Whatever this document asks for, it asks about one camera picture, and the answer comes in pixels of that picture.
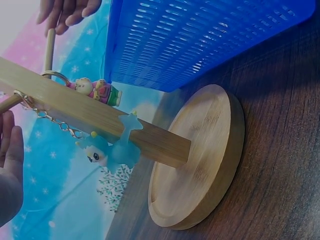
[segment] hand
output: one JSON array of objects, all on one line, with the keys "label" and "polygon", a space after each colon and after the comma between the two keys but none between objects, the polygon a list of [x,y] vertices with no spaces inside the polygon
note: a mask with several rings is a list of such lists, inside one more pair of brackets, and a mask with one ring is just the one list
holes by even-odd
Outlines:
[{"label": "hand", "polygon": [[21,209],[23,192],[24,140],[11,111],[0,115],[0,227]]},{"label": "hand", "polygon": [[55,29],[57,35],[64,34],[69,27],[80,23],[94,14],[102,0],[40,0],[40,13],[37,24],[47,19],[45,35],[49,29]]}]

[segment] wooden dowel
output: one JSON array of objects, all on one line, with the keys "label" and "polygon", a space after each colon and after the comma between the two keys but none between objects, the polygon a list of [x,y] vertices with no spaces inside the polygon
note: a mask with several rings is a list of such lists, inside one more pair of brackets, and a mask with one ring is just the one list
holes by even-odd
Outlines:
[{"label": "wooden dowel", "polygon": [[22,99],[18,95],[12,95],[8,99],[0,103],[0,114],[4,114],[6,111],[13,108],[15,105],[22,102]]},{"label": "wooden dowel", "polygon": [[48,36],[47,36],[46,52],[45,52],[45,59],[44,59],[44,71],[50,71],[53,68],[55,40],[56,40],[56,30],[52,28],[49,30]]}]

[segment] wooden table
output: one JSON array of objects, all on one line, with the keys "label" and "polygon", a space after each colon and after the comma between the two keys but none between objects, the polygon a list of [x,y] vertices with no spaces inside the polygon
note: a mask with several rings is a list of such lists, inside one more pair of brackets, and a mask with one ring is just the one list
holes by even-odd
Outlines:
[{"label": "wooden table", "polygon": [[142,159],[106,239],[320,239],[319,37],[318,8],[311,20],[166,94],[154,121],[163,128],[205,85],[219,84],[238,97],[246,136],[234,181],[204,222],[185,231],[164,229],[149,216],[153,163]]}]

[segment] tree print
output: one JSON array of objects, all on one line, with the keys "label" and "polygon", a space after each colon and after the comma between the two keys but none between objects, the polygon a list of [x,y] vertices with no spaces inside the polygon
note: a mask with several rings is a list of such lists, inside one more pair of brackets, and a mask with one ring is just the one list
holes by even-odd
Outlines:
[{"label": "tree print", "polygon": [[104,198],[104,204],[108,205],[111,212],[117,212],[120,200],[124,194],[132,169],[121,165],[115,174],[111,174],[106,167],[101,167],[100,186],[96,190]]}]

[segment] basket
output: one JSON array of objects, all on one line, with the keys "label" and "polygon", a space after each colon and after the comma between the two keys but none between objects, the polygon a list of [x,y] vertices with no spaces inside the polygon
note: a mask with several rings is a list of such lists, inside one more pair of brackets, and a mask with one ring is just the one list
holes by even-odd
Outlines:
[{"label": "basket", "polygon": [[172,92],[315,8],[315,0],[112,0],[104,74]]}]

